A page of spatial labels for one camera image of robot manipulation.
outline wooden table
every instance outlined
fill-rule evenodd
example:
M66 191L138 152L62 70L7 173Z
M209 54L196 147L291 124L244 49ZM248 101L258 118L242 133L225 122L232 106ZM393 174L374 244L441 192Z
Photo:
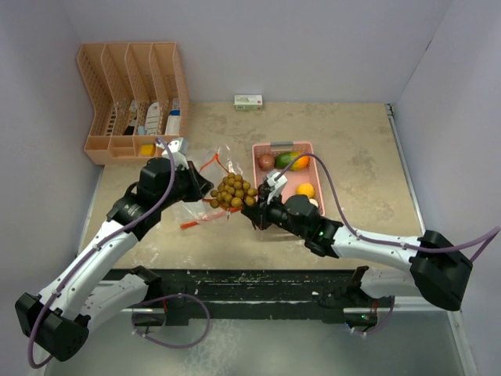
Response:
M236 112L231 103L192 103L192 153L228 145L253 180L252 145L309 141L325 162L352 225L394 235L418 235L395 138L382 103L266 103L262 112ZM99 183L84 244L96 234L113 202L139 178L141 165L107 165ZM339 220L325 175L319 169L326 216ZM180 230L175 209L116 268L156 269L353 269L368 262L319 258L303 241L277 240L254 231L243 215Z

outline yellow sponge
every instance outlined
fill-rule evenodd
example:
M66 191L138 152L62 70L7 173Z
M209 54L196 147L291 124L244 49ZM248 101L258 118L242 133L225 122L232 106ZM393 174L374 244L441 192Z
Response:
M154 145L141 145L141 155L144 157L152 157L155 154Z

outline gray wall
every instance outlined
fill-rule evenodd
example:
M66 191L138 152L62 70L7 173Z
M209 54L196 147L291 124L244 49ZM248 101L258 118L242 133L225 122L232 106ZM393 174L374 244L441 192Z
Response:
M72 259L96 184L97 167L82 152L92 107L75 62L79 45L57 1L0 2L3 374L27 367L14 302Z
M84 42L180 43L192 99L394 102L451 0L62 0Z
M455 243L501 224L500 104L501 2L455 0L396 106L425 224ZM500 245L475 263L463 302L484 376L501 368Z

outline small green and white box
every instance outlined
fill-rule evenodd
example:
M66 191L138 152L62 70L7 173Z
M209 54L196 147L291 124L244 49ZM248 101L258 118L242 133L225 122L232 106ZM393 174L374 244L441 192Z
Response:
M263 96L237 94L235 95L234 107L237 111L262 110Z

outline gray floor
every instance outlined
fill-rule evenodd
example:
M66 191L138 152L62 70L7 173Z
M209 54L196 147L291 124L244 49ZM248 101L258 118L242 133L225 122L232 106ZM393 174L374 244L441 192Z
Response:
M205 323L162 327L155 338L186 343ZM132 335L130 313L104 324L50 376L456 376L463 375L447 314L396 313L379 333L360 338L344 325L316 321L216 320L209 336L189 350L173 350Z

